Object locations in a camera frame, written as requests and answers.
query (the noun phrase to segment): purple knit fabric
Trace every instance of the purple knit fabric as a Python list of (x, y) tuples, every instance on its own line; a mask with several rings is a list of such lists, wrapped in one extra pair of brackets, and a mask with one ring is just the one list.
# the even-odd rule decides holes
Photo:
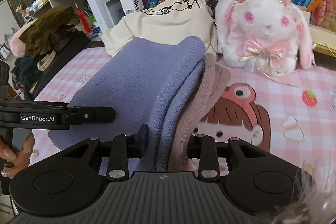
[[(158, 150), (168, 154), (179, 114), (204, 72), (204, 55), (205, 46), (198, 37), (188, 37), (178, 45), (133, 39), (69, 103), (111, 106), (116, 111), (115, 120), (52, 130), (49, 138), (65, 149), (92, 136), (110, 141), (119, 134), (135, 134), (146, 123), (149, 134), (145, 157), (130, 159), (129, 171), (156, 171)], [(160, 163), (159, 170), (167, 169), (166, 162)]]

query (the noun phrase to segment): white plush bunny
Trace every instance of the white plush bunny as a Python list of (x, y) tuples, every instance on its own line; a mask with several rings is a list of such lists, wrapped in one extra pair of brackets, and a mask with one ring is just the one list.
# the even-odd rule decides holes
[(218, 42), (228, 66), (262, 69), (268, 75), (302, 68), (314, 60), (309, 25), (290, 0), (220, 0)]

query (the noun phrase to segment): dark green cloth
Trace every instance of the dark green cloth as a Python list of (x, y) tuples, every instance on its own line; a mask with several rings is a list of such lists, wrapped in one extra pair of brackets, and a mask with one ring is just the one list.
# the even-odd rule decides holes
[(50, 52), (52, 50), (51, 33), (56, 28), (69, 23), (74, 14), (72, 7), (56, 7), (39, 17), (19, 38), (26, 44), (25, 56), (34, 58)]
[(41, 61), (44, 56), (45, 54), (38, 55), (35, 58), (17, 58), (15, 61), (15, 68), (11, 72), (20, 80), (25, 100), (34, 100), (29, 91), (32, 88), (32, 85), (39, 80), (42, 74), (42, 71), (37, 69), (37, 63)]

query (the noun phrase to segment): orange pencil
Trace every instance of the orange pencil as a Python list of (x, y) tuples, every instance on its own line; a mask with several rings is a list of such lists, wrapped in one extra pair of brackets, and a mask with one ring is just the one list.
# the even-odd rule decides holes
[(307, 8), (307, 12), (312, 12), (314, 9), (316, 9), (321, 3), (323, 2), (323, 0), (315, 0), (315, 2), (310, 5), (308, 8)]

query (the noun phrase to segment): pink plush pillow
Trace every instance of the pink plush pillow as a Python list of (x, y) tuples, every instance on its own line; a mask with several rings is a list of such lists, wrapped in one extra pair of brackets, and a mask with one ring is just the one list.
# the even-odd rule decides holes
[(14, 35), (12, 36), (11, 40), (9, 41), (10, 51), (13, 53), (15, 57), (22, 58), (25, 56), (26, 51), (26, 44), (24, 44), (19, 37), (21, 34), (29, 28), (35, 20), (25, 24), (21, 29), (19, 29)]

